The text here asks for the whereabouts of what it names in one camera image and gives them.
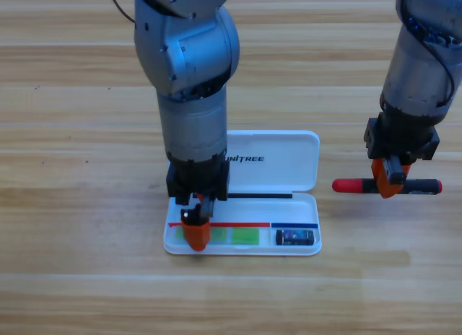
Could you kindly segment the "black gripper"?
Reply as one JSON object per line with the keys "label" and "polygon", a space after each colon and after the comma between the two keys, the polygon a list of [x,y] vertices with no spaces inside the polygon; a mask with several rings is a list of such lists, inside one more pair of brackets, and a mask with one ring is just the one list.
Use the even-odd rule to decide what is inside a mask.
{"label": "black gripper", "polygon": [[183,206],[189,205],[191,195],[201,202],[180,212],[183,237],[194,251],[203,251],[209,243],[214,201],[227,200],[229,182],[230,162],[224,155],[213,155],[202,162],[170,160],[166,177],[168,196]]}
{"label": "black gripper", "polygon": [[401,191],[411,164],[433,158],[440,143],[435,129],[439,122],[439,116],[405,113],[380,113],[368,120],[364,135],[367,156],[384,199]]}

